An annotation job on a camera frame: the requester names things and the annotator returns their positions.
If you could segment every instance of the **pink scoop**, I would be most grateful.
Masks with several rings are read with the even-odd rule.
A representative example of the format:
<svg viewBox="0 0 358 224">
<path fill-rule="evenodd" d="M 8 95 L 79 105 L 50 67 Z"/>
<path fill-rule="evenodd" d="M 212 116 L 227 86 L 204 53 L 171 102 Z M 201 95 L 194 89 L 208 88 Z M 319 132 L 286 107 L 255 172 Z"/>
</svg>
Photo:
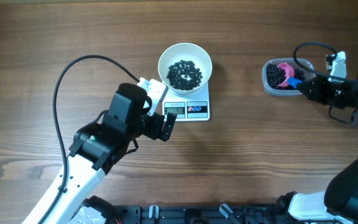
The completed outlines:
<svg viewBox="0 0 358 224">
<path fill-rule="evenodd" d="M 285 62 L 285 63 L 281 63 L 280 65 L 277 65 L 277 68 L 284 69 L 284 71 L 285 71 L 285 80 L 284 80 L 284 82 L 279 84 L 279 85 L 277 85 L 277 86 L 279 86 L 279 87 L 287 87 L 289 85 L 289 83 L 287 82 L 288 79 L 290 77 L 293 78 L 295 76 L 295 71 L 294 71 L 293 67 Z"/>
</svg>

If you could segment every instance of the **wooden table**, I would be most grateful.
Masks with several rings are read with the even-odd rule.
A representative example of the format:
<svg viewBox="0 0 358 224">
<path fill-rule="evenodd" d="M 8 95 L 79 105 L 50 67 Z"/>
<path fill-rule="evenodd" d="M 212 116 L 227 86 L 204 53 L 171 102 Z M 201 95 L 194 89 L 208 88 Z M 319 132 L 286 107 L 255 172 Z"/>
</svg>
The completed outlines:
<svg viewBox="0 0 358 224">
<path fill-rule="evenodd" d="M 324 190 L 358 157 L 358 121 L 329 119 L 304 96 L 264 93 L 261 69 L 308 40 L 347 53 L 358 73 L 358 2 L 150 1 L 0 6 L 0 223 L 20 223 L 62 165 L 52 116 L 60 72 L 100 54 L 137 77 L 159 79 L 161 53 L 179 42 L 213 61 L 209 122 L 177 123 L 171 140 L 139 139 L 92 193 L 115 205 L 274 202 L 287 192 Z M 324 70 L 319 47 L 300 54 Z M 100 60 L 62 81 L 58 117 L 66 147 L 133 81 Z"/>
</svg>

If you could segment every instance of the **pile of black beads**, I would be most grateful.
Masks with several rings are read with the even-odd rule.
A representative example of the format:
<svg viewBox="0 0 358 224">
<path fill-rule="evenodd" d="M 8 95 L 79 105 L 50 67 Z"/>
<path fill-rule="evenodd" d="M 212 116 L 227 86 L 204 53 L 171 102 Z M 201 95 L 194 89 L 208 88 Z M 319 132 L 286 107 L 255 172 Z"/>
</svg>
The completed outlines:
<svg viewBox="0 0 358 224">
<path fill-rule="evenodd" d="M 285 70 L 277 68 L 277 65 L 269 64 L 266 67 L 267 83 L 276 90 L 294 90 L 290 85 L 286 87 L 277 86 L 284 82 L 285 80 Z M 301 81 L 305 81 L 305 73 L 299 69 L 295 69 L 295 77 Z"/>
<path fill-rule="evenodd" d="M 193 61 L 180 60 L 169 66 L 169 85 L 177 90 L 192 90 L 201 83 L 203 76 Z"/>
</svg>

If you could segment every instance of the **white scale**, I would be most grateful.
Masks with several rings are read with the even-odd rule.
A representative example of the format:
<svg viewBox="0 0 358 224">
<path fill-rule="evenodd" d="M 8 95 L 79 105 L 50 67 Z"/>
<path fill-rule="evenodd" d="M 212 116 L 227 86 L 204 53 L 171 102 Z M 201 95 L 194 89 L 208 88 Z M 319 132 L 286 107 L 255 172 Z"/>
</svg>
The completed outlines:
<svg viewBox="0 0 358 224">
<path fill-rule="evenodd" d="M 207 121 L 210 119 L 208 82 L 189 95 L 178 95 L 168 89 L 162 101 L 162 113 L 176 113 L 176 121 Z"/>
</svg>

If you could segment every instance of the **bowl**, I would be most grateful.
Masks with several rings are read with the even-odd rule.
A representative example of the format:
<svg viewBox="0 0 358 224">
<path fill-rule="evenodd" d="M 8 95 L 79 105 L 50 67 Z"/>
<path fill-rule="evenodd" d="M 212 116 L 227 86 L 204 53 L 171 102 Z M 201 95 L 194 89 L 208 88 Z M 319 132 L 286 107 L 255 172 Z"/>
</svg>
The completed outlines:
<svg viewBox="0 0 358 224">
<path fill-rule="evenodd" d="M 192 90 L 177 90 L 169 85 L 169 79 L 167 78 L 169 66 L 180 60 L 191 60 L 194 62 L 195 67 L 200 69 L 200 72 L 202 72 L 201 75 L 203 76 L 200 86 L 195 87 Z M 208 53 L 200 46 L 191 43 L 175 44 L 162 53 L 160 60 L 158 61 L 158 73 L 160 74 L 162 82 L 174 93 L 188 95 L 196 92 L 208 82 L 212 74 L 212 61 Z"/>
<path fill-rule="evenodd" d="M 311 68 L 311 69 L 314 70 L 313 64 L 309 60 L 299 58 L 298 61 L 301 64 L 305 65 L 306 67 Z M 269 60 L 268 62 L 266 62 L 266 64 L 262 68 L 262 81 L 264 83 L 265 92 L 267 94 L 273 95 L 273 96 L 293 96 L 293 95 L 302 94 L 299 90 L 276 90 L 276 89 L 273 89 L 267 83 L 266 67 L 271 63 L 274 64 L 274 65 L 279 65 L 279 64 L 284 63 L 284 62 L 286 62 L 287 64 L 291 65 L 294 69 L 297 68 L 297 69 L 303 71 L 305 73 L 305 80 L 309 80 L 309 79 L 314 78 L 316 76 L 314 73 L 305 71 L 303 68 L 299 67 L 295 63 L 293 58 L 276 58 L 276 59 L 272 59 L 272 60 Z"/>
</svg>

